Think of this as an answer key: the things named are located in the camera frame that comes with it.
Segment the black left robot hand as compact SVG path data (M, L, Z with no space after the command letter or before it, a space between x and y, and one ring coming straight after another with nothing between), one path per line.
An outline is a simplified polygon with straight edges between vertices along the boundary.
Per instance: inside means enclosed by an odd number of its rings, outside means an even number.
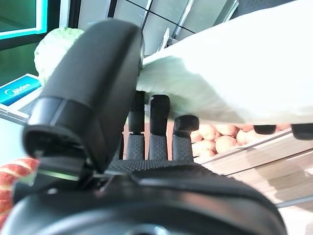
M39 161L14 185L4 235L285 235L276 206L251 186L193 160L196 116L179 115L173 158L169 97L151 99L143 158L144 92L136 91L143 35L132 23L97 23L74 43L22 132Z

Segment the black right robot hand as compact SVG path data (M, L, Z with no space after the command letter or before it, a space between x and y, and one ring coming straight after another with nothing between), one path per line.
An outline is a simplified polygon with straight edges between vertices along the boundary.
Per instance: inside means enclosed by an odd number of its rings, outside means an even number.
M276 125L254 125L253 128L257 134L269 135L274 133ZM291 130L293 136L298 140L311 141L313 139L312 123L292 124Z

